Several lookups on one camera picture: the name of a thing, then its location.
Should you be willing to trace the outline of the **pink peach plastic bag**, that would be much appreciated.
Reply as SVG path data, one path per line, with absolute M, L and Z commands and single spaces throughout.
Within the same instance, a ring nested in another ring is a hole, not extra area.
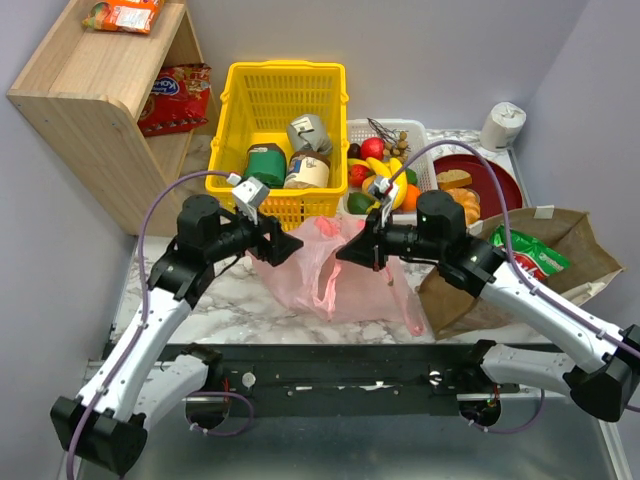
M 379 272 L 338 260 L 336 252 L 359 234 L 365 221 L 351 215 L 313 217 L 291 234 L 304 242 L 283 264 L 252 259 L 257 275 L 284 307 L 331 323 L 384 320 L 412 336 L 427 331 L 421 304 L 400 261 L 391 258 Z

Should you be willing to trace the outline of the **brown paper grocery bag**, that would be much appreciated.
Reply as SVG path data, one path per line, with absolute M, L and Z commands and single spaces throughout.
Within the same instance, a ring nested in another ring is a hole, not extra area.
M 544 284 L 577 306 L 603 291 L 624 270 L 596 241 L 586 212 L 543 206 L 509 212 L 513 232 L 533 236 L 563 255 L 569 267 Z M 417 290 L 436 339 L 518 324 L 507 311 L 447 284 L 432 270 Z

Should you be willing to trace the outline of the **green white chips bag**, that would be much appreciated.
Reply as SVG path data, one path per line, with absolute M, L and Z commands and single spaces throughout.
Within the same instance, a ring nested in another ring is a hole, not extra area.
M 536 237 L 511 229 L 510 238 L 512 255 L 507 256 L 507 261 L 515 260 L 521 270 L 538 281 L 545 282 L 571 265 L 568 258 Z

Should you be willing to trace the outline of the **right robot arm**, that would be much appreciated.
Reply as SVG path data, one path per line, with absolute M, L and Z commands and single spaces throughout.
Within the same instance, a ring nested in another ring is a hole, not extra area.
M 593 417 L 618 421 L 639 385 L 639 328 L 625 330 L 576 306 L 525 273 L 510 249 L 468 233 L 464 210 L 442 191 L 423 193 L 416 225 L 394 225 L 390 202 L 367 216 L 337 259 L 382 270 L 391 256 L 435 264 L 449 285 L 525 321 L 560 353 L 489 344 L 479 359 L 495 384 L 522 384 L 569 397 Z

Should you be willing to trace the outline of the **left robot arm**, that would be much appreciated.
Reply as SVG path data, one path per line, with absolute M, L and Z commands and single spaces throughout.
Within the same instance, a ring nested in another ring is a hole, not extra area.
M 156 360 L 216 277 L 216 263 L 251 253 L 272 266 L 303 246 L 273 216 L 228 211 L 210 195 L 193 195 L 177 217 L 177 234 L 149 274 L 142 300 L 120 341 L 73 398 L 59 397 L 50 411 L 67 461 L 81 458 L 124 476 L 148 438 L 150 412 L 135 412 Z

